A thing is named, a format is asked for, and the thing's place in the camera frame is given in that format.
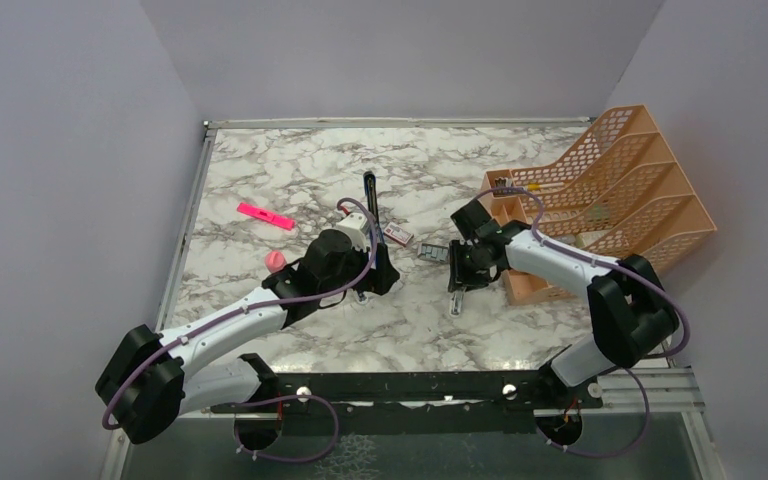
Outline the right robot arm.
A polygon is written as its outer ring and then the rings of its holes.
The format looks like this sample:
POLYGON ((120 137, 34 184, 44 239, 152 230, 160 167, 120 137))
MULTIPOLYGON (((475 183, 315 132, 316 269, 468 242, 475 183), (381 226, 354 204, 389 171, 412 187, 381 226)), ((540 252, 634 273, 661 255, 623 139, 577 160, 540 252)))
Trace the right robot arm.
POLYGON ((564 405, 577 386, 597 375, 633 367, 680 325, 675 306, 642 256, 588 253, 540 233, 535 223, 501 225, 477 199, 451 219, 462 238, 450 245, 450 290, 481 289, 515 270, 587 301, 590 335, 538 371, 537 393, 549 406, 564 405))

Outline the black piano keyboard ruler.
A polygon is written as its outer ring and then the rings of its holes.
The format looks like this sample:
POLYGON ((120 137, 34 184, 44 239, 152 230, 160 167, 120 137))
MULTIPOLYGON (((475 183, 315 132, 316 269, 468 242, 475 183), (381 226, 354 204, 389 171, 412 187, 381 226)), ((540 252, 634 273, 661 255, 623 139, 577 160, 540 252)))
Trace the black piano keyboard ruler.
POLYGON ((514 180, 509 176, 501 176, 494 180, 493 185, 497 188, 510 188, 514 186, 514 180))

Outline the staple box tray with staples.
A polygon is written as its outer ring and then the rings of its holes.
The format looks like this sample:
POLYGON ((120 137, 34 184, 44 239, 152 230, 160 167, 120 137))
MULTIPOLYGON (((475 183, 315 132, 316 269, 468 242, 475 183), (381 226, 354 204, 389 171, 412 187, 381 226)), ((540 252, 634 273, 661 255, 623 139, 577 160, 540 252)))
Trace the staple box tray with staples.
POLYGON ((446 245, 422 242, 417 249, 417 258, 428 262, 447 263, 449 252, 449 247, 446 245))

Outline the pink capped small bottle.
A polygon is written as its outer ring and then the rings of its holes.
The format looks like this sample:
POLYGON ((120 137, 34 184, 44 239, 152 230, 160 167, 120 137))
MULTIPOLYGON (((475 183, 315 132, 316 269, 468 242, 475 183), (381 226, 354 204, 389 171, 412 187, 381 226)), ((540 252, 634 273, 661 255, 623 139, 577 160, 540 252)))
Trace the pink capped small bottle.
POLYGON ((270 273, 276 273, 285 268, 288 262, 282 252, 271 251, 266 255, 264 264, 270 273))

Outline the blue stapler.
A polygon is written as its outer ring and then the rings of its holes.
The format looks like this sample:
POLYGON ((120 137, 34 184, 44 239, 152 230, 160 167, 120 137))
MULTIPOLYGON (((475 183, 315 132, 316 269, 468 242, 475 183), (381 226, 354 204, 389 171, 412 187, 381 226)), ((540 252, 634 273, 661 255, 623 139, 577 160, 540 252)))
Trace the blue stapler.
POLYGON ((386 252, 386 244, 385 244, 385 241, 383 240, 383 234, 381 233, 381 229, 380 229, 376 177, 371 170, 367 170, 363 174, 363 185, 364 185, 364 191, 365 191, 365 196, 367 200, 367 210, 373 216, 373 222, 371 223, 371 225, 375 230, 374 238, 377 241, 375 268, 380 269, 384 264, 383 254, 386 252))

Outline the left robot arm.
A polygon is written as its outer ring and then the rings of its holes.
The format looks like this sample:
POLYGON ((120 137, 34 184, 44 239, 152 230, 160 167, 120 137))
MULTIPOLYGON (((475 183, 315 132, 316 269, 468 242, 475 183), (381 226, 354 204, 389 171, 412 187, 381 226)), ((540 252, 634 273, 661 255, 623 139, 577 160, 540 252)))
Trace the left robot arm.
POLYGON ((383 296, 399 278, 385 244, 357 247, 346 233, 326 229, 304 256, 271 267, 231 305, 181 327, 128 331, 95 385, 106 406, 102 425, 141 444, 192 411, 230 403, 262 410, 279 391, 266 362, 256 354, 217 359, 321 310, 326 298, 350 290, 383 296))

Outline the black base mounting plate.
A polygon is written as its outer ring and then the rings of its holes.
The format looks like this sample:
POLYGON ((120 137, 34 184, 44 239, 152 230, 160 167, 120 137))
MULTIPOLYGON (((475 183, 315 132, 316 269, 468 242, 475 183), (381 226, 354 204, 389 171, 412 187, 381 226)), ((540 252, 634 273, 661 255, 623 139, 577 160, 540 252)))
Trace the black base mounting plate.
POLYGON ((268 391, 280 404, 227 401, 209 411, 284 436, 532 434, 538 416, 603 405, 586 385, 550 392, 535 370, 281 373, 268 391))

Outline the peach plastic desk organizer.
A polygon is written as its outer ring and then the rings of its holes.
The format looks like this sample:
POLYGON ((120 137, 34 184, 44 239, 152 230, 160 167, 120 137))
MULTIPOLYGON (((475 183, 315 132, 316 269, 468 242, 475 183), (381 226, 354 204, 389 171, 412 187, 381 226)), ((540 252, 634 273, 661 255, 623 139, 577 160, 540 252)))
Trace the peach plastic desk organizer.
POLYGON ((643 105, 606 110, 549 165, 485 173, 480 201, 488 213, 501 225, 531 223, 535 203, 500 192, 493 182, 501 176, 549 187, 532 192, 546 208, 541 233, 595 254, 641 255, 659 274, 717 229, 643 105))

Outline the pink flat plastic bar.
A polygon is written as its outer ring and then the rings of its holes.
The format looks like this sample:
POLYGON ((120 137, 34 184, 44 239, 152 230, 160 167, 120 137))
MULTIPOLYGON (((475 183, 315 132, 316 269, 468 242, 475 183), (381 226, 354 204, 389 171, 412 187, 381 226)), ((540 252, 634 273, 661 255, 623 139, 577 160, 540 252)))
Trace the pink flat plastic bar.
POLYGON ((240 203, 237 206, 237 212, 283 230, 290 231, 295 227, 295 221, 292 218, 247 203, 240 203))

